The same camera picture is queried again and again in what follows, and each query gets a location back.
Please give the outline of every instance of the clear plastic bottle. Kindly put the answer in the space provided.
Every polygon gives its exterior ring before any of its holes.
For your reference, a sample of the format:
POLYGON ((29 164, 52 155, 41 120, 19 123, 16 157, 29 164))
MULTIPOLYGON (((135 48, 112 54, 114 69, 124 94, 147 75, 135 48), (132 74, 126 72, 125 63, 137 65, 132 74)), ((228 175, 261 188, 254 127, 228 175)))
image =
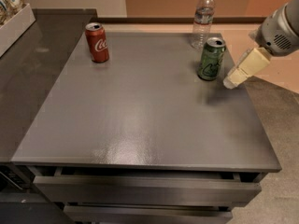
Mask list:
POLYGON ((214 0, 199 0, 194 16, 192 46, 200 49, 206 43, 213 22, 214 0))

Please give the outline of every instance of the floor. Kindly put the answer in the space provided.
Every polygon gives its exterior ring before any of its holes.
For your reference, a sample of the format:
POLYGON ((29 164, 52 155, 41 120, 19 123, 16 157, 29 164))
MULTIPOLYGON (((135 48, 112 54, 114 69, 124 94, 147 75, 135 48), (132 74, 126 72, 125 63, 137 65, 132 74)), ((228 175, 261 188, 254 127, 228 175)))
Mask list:
POLYGON ((246 207, 235 208, 229 224, 298 224, 299 94, 258 78, 246 85, 282 171, 267 175, 262 192, 246 207))

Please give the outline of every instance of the drawer front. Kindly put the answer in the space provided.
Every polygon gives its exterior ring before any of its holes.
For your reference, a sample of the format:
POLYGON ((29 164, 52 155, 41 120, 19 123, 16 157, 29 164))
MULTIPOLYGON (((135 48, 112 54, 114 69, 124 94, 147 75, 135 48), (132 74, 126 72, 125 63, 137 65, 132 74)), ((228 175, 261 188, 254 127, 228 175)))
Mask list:
POLYGON ((260 191, 235 180, 37 176, 34 184, 53 202, 244 206, 260 191))
POLYGON ((224 224, 232 218, 230 212, 192 209, 66 206, 64 212, 74 221, 120 224, 224 224))

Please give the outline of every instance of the white box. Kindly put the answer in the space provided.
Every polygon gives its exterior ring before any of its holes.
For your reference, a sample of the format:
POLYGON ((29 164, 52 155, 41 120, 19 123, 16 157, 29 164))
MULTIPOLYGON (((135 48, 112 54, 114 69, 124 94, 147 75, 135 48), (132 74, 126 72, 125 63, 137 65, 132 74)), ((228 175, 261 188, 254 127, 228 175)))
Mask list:
POLYGON ((26 4, 21 11, 0 27, 0 57, 35 21, 30 4, 26 4))

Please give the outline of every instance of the coca-cola can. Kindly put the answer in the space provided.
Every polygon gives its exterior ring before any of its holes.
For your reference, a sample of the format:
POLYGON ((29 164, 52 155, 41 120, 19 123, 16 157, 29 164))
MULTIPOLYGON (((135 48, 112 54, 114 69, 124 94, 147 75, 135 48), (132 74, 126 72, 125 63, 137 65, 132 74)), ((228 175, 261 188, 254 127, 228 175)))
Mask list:
POLYGON ((92 22, 86 25, 85 35, 90 48, 92 60, 95 63, 104 63, 109 59, 106 34, 101 23, 92 22))

